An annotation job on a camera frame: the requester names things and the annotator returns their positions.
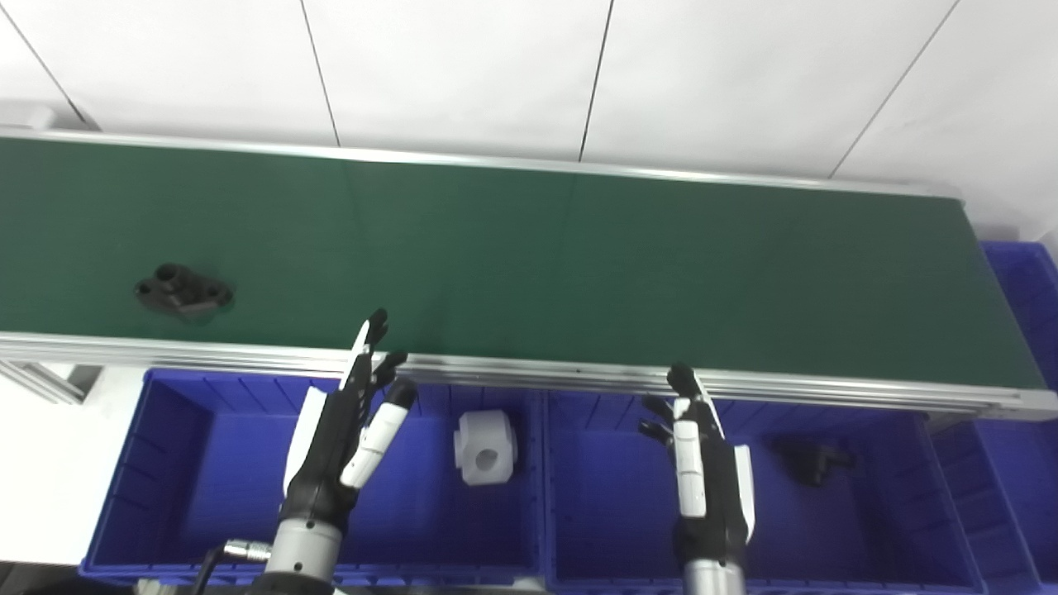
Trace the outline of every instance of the blue plastic bin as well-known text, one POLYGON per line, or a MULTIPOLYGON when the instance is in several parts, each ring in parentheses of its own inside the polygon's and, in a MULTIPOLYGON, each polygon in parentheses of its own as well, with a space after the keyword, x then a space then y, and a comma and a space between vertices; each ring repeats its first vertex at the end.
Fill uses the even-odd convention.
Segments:
MULTIPOLYGON (((310 384, 331 380, 151 371, 81 574, 188 583, 229 538, 271 541, 287 448, 310 384)), ((365 486, 339 559, 345 584, 510 583, 541 574, 543 395, 420 386, 420 399, 365 486), (452 433, 471 410, 501 409, 518 439, 514 475, 467 486, 452 433)), ((245 583, 260 564, 221 564, 245 583)))
MULTIPOLYGON (((717 401, 729 439, 752 449, 756 529, 747 585, 768 594, 982 593, 918 414, 717 401), (858 464, 819 488, 794 482, 767 448, 797 435, 858 464)), ((548 399, 548 587, 559 593, 664 595, 681 589, 673 554, 676 482, 664 449, 636 432, 630 396, 548 399)))
MULTIPOLYGON (((982 242, 1047 385, 1058 390, 1058 271, 1043 246, 982 242)), ((982 420, 934 437, 989 592, 1058 594, 1058 421, 982 420)))

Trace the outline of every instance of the white wall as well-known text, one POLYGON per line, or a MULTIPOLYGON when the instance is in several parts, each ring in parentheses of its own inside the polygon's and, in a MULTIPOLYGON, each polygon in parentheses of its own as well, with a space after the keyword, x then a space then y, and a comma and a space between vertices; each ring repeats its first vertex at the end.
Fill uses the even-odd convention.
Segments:
POLYGON ((1058 227, 1051 0, 0 6, 0 100, 104 131, 920 181, 1058 227))

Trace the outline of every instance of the silver metal cylinder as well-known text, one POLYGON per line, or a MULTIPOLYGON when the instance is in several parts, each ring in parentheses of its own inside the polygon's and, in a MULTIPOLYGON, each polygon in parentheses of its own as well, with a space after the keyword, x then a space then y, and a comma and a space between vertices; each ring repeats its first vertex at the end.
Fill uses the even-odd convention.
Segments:
POLYGON ((334 578, 342 533, 327 523, 288 519, 279 523, 266 573, 304 574, 326 582, 334 578))
POLYGON ((716 560, 692 560, 683 565, 685 595, 746 595, 742 569, 716 560))
POLYGON ((272 557, 272 544, 263 541, 229 539, 224 544, 224 555, 251 562, 267 562, 272 557))

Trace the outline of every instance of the white plastic block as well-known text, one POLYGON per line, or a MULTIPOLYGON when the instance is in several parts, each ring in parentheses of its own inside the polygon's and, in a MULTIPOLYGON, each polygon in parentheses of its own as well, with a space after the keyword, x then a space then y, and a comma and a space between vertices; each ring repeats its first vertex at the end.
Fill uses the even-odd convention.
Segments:
POLYGON ((454 441, 456 468, 467 485, 503 484, 511 479, 518 450, 511 420, 503 411, 464 413, 454 441))

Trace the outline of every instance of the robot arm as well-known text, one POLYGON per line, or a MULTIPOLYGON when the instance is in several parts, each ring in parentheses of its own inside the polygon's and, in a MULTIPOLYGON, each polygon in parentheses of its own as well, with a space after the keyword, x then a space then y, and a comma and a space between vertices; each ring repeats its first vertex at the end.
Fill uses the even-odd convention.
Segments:
POLYGON ((286 486, 273 542, 231 540, 212 551, 193 595, 201 594, 221 555, 267 561, 250 587, 251 594, 334 592, 331 581, 349 512, 418 395, 415 382, 397 378, 397 367, 407 354, 389 354, 371 367, 375 346, 386 329, 386 311, 379 309, 361 327, 339 389, 326 396, 322 407, 303 408, 295 435, 311 430, 311 441, 304 454, 293 452, 292 444, 288 466, 296 466, 297 472, 286 486), (371 397, 390 383, 385 401, 368 419, 371 397))
POLYGON ((742 569, 754 519, 749 450, 727 441, 690 366, 673 365, 668 380, 678 395, 673 407, 658 397, 644 397, 643 404, 672 429, 641 420, 639 430, 669 448, 676 467, 680 516, 673 537, 685 593, 744 595, 742 569))

